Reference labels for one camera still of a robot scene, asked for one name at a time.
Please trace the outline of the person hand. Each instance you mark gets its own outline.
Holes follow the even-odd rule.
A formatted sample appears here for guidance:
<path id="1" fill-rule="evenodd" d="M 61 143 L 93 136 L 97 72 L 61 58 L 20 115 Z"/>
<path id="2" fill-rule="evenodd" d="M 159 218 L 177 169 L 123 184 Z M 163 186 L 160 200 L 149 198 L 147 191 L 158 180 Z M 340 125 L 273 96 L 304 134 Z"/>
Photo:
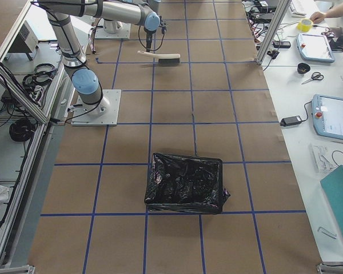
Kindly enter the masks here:
<path id="1" fill-rule="evenodd" d="M 313 24 L 319 24 L 326 18 L 326 13 L 316 11 L 310 16 L 310 20 L 313 22 Z"/>

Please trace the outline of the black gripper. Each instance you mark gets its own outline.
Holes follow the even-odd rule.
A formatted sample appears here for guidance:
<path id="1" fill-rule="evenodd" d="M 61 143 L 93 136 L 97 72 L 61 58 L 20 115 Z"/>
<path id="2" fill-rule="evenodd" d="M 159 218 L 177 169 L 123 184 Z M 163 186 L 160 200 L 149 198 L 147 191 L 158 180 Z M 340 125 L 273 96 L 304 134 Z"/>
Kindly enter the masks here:
<path id="1" fill-rule="evenodd" d="M 160 22 L 159 22 L 159 28 L 161 29 L 162 34 L 166 34 L 167 32 L 167 22 L 162 18 L 162 16 L 159 16 Z"/>

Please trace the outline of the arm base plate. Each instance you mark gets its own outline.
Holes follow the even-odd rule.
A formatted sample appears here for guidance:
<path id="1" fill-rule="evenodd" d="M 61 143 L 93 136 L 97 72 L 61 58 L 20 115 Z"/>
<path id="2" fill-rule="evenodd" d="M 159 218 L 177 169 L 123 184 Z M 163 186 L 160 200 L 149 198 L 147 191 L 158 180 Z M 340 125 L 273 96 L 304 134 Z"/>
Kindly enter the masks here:
<path id="1" fill-rule="evenodd" d="M 103 91 L 103 98 L 100 104 L 95 106 L 83 104 L 80 96 L 77 104 L 81 106 L 74 109 L 74 118 L 71 120 L 73 126 L 116 126 L 118 122 L 119 105 L 121 101 L 121 90 Z"/>
<path id="2" fill-rule="evenodd" d="M 101 19 L 95 32 L 95 39 L 129 39 L 131 24 Z"/>

